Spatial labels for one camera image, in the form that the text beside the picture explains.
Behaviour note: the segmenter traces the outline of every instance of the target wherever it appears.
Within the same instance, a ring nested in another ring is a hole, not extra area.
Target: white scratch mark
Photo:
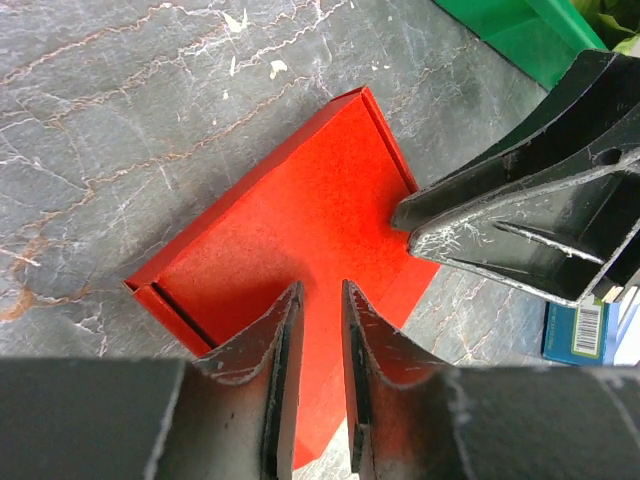
[[[227,22],[227,27],[233,33],[240,33],[242,30],[247,28],[249,24],[249,20],[247,18],[247,9],[244,9],[244,16],[242,17],[242,23],[238,23],[237,20],[233,19],[229,14],[222,12],[222,16],[224,17],[224,21]]]
[[[27,257],[23,257],[22,255],[18,254],[18,253],[14,253],[11,250],[5,250],[4,248],[0,247],[0,253],[4,253],[5,255],[9,255],[11,258],[15,258],[16,260],[21,260],[23,262],[27,262],[29,265],[33,265],[34,267],[40,267],[40,263],[36,262],[35,260],[31,260],[30,258]]]
[[[274,60],[271,62],[271,73],[269,74],[269,78],[273,80],[278,75],[278,72],[286,72],[288,70],[287,64],[282,60]]]
[[[158,168],[160,169],[160,173],[162,173],[162,178],[164,178],[164,183],[167,185],[169,191],[173,192],[173,188],[171,188],[171,182],[167,177],[167,172],[164,171],[164,167],[158,163]]]

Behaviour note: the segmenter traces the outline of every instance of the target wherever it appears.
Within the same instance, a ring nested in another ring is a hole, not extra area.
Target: folded cardboard flap
[[[400,327],[437,266],[410,257],[389,220],[415,180],[367,88],[330,102],[127,280],[194,354],[305,284],[295,466],[345,415],[341,284],[357,282]]]

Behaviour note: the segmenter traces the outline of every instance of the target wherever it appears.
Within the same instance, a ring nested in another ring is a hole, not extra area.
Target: green box
[[[547,90],[582,50],[606,50],[569,0],[435,1]]]

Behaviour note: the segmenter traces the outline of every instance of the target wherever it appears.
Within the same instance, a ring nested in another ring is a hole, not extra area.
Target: cardboard edge
[[[437,263],[409,257],[402,270],[389,284],[389,288],[375,305],[380,315],[394,327],[402,328],[439,269],[440,265]],[[403,303],[403,298],[415,298],[416,300],[409,305]]]
[[[385,145],[387,146],[387,150],[393,159],[393,162],[396,164],[396,168],[400,172],[402,179],[404,180],[407,188],[409,189],[409,193],[415,193],[419,190],[418,183],[414,178],[411,170],[409,169],[409,165],[407,164],[404,155],[402,155],[402,150],[400,150],[400,146],[398,142],[396,142],[393,133],[391,132],[391,127],[387,123],[380,107],[375,101],[373,93],[369,87],[362,88],[362,101],[371,115],[373,119],[373,123],[376,126],[376,129],[380,133],[380,136],[384,140]]]
[[[143,305],[156,320],[160,321],[194,355],[201,357],[213,349],[185,320],[169,305],[151,285],[143,285],[133,292],[136,300]]]

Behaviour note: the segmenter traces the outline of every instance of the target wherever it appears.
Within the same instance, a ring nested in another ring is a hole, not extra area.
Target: gray marble surface
[[[418,0],[0,0],[0,78],[3,355],[188,355],[120,282],[335,95],[371,86],[423,186],[544,96]],[[442,269],[406,331],[530,363],[542,311]],[[299,478],[347,474],[340,435]]]

